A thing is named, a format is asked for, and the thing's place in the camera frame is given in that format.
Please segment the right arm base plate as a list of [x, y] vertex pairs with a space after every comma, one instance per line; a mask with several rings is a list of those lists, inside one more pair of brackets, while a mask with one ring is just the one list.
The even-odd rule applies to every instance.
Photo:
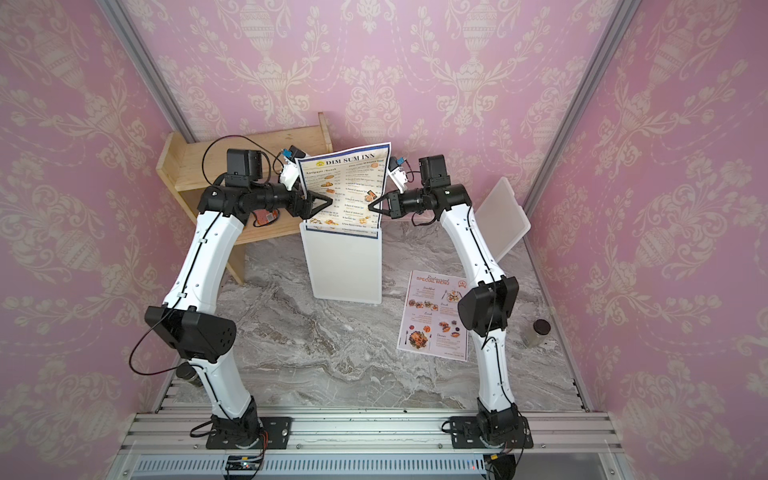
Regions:
[[482, 419], [477, 416], [452, 416], [441, 425], [441, 432], [450, 437], [454, 449], [518, 449], [534, 447], [528, 420], [519, 416], [513, 420]]

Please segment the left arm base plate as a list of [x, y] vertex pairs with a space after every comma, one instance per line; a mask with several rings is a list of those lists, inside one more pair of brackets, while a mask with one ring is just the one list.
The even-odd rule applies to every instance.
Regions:
[[228, 420], [211, 417], [209, 450], [255, 449], [285, 450], [291, 435], [291, 417], [260, 417]]

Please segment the blue-bordered dim sum menu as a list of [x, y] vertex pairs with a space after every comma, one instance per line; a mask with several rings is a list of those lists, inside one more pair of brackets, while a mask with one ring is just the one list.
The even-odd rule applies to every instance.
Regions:
[[391, 144], [378, 143], [298, 161], [306, 189], [332, 204], [304, 222], [309, 231], [376, 238], [381, 216], [368, 209], [386, 187]]

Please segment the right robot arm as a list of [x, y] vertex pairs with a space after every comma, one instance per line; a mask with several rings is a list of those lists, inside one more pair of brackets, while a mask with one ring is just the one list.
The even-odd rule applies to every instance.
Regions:
[[386, 174], [396, 188], [372, 201], [368, 209], [391, 219], [430, 211], [451, 239], [464, 269], [468, 292], [458, 301], [462, 325], [471, 333], [479, 368], [476, 425], [490, 445], [521, 451], [533, 447], [527, 419], [511, 391], [505, 358], [508, 320], [519, 292], [516, 278], [498, 266], [478, 227], [472, 200], [453, 184], [442, 155], [419, 160], [421, 186], [408, 189], [402, 162], [391, 157]]

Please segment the white acrylic menu rack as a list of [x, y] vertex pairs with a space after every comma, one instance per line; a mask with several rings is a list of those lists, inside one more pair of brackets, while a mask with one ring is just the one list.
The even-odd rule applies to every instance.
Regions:
[[380, 228], [326, 228], [304, 221], [300, 224], [300, 235], [315, 298], [365, 304], [382, 302]]

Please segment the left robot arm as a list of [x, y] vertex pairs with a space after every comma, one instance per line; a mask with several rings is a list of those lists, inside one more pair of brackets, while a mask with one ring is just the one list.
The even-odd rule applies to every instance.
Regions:
[[308, 220], [332, 204], [300, 184], [298, 162], [309, 155], [297, 140], [278, 154], [260, 144], [228, 149], [225, 171], [201, 194], [195, 233], [173, 287], [144, 315], [150, 332], [178, 352], [208, 395], [211, 416], [190, 435], [205, 439], [211, 450], [287, 446], [291, 418], [259, 415], [235, 362], [236, 324], [215, 311], [229, 257], [253, 212], [282, 209]]

